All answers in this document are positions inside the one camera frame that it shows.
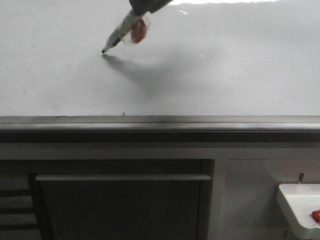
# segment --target whiteboard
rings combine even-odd
[[[0,116],[320,115],[320,1],[168,5],[102,55],[128,0],[0,0]]]

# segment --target red object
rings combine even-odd
[[[140,43],[147,33],[147,25],[143,19],[137,21],[131,29],[131,40],[135,44]]]
[[[314,219],[318,224],[320,224],[320,210],[313,211],[311,215],[312,215],[313,219]]]

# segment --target marker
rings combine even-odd
[[[111,33],[106,40],[102,53],[106,53],[109,49],[114,48],[120,43],[121,39],[130,32],[132,27],[147,13],[155,13],[163,8],[172,0],[129,0],[132,9],[121,21],[118,27]]]

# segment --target metal handle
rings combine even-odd
[[[36,181],[210,181],[208,174],[37,175]]]

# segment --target metal ledge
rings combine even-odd
[[[318,132],[320,116],[1,116],[0,132]]]

